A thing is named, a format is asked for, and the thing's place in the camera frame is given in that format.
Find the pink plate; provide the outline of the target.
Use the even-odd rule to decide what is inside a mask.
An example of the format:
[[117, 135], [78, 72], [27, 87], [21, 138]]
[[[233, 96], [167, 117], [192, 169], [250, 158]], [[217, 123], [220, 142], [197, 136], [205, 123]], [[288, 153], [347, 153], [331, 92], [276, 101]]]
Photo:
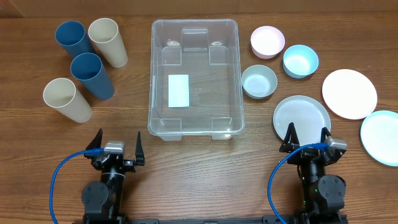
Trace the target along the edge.
[[346, 119], [363, 119], [377, 105], [377, 91], [362, 73], [350, 69], [331, 72], [322, 85], [322, 96], [335, 114]]

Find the light blue plate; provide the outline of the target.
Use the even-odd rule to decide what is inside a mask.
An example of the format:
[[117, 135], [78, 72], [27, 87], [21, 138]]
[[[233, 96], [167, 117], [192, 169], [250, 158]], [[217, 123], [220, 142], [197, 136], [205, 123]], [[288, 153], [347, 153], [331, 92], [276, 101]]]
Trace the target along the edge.
[[380, 110], [367, 116], [360, 129], [366, 152], [376, 161], [397, 167], [397, 113]]

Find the light blue bowl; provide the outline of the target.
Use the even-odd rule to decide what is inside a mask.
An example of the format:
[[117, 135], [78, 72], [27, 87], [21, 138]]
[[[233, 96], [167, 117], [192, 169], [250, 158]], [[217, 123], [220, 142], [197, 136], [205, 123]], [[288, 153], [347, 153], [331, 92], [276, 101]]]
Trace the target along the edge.
[[306, 45], [293, 45], [284, 52], [282, 66], [288, 76], [301, 79], [317, 70], [319, 58], [312, 48]]

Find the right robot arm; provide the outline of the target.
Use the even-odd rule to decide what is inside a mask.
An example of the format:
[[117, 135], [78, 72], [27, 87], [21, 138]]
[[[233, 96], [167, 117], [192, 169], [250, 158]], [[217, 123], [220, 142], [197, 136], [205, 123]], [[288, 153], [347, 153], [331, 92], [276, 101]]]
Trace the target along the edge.
[[291, 155], [287, 163], [297, 166], [304, 204], [304, 209], [294, 211], [288, 223], [348, 223], [347, 216], [340, 213], [345, 206], [346, 182], [340, 176], [325, 173], [325, 167], [336, 163], [346, 152], [347, 143], [333, 138], [326, 127], [321, 130], [321, 142], [326, 146], [306, 146], [294, 152], [300, 143], [294, 123], [288, 125], [279, 151]]

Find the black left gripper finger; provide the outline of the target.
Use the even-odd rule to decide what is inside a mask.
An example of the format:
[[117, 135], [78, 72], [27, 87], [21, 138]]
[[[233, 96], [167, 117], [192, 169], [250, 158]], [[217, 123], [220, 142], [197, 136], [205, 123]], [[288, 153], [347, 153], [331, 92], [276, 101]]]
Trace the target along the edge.
[[140, 131], [137, 133], [135, 157], [136, 157], [135, 164], [137, 166], [144, 166], [145, 165], [146, 161], [145, 161], [145, 157], [144, 157], [144, 151], [143, 151], [143, 148], [142, 148], [141, 132]]
[[94, 139], [86, 147], [86, 150], [97, 149], [101, 147], [103, 130], [100, 128]]

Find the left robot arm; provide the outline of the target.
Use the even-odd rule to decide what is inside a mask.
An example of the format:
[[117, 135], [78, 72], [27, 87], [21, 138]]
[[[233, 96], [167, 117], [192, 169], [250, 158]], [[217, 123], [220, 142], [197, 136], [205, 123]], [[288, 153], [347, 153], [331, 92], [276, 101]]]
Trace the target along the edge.
[[86, 147], [84, 156], [91, 165], [101, 171], [99, 181], [87, 184], [81, 194], [85, 206], [83, 223], [129, 223], [128, 216], [120, 212], [124, 179], [127, 172], [135, 172], [136, 166], [145, 165], [141, 134], [137, 134], [135, 159], [124, 158], [125, 144], [109, 141], [101, 147], [103, 130], [100, 129]]

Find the pink bowl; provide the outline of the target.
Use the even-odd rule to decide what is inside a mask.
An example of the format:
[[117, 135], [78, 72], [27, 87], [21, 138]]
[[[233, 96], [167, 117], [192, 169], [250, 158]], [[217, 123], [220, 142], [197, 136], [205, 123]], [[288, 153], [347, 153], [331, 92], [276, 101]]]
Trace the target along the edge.
[[262, 59], [270, 59], [279, 54], [285, 46], [283, 33], [272, 26], [261, 26], [251, 34], [253, 53]]

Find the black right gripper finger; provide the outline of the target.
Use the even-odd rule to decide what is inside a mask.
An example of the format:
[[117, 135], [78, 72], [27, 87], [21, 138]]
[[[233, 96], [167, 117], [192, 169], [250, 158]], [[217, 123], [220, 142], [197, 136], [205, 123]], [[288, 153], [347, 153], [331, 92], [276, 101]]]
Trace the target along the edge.
[[322, 143], [329, 143], [331, 134], [327, 127], [322, 128], [321, 130], [321, 142]]
[[295, 130], [294, 123], [291, 122], [288, 125], [287, 132], [284, 140], [282, 141], [282, 145], [279, 148], [279, 152], [293, 152], [294, 150], [300, 147], [299, 139], [297, 136], [297, 132]]

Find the grey plate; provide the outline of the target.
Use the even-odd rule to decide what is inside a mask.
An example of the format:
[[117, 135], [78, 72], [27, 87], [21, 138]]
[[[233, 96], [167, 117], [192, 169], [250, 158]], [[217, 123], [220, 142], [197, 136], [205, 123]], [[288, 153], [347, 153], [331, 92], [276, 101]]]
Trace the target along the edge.
[[321, 141], [322, 128], [331, 130], [331, 119], [326, 109], [309, 96], [294, 95], [282, 100], [275, 108], [273, 125], [284, 139], [290, 123], [294, 123], [300, 145]]

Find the grey bowl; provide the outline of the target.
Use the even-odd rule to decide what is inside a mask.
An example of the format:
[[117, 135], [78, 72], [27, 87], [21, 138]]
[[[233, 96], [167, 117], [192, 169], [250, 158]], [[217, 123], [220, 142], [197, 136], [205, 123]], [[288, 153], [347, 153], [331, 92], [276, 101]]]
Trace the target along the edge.
[[277, 88], [275, 72], [265, 65], [252, 65], [242, 74], [242, 85], [245, 93], [254, 99], [271, 96]]

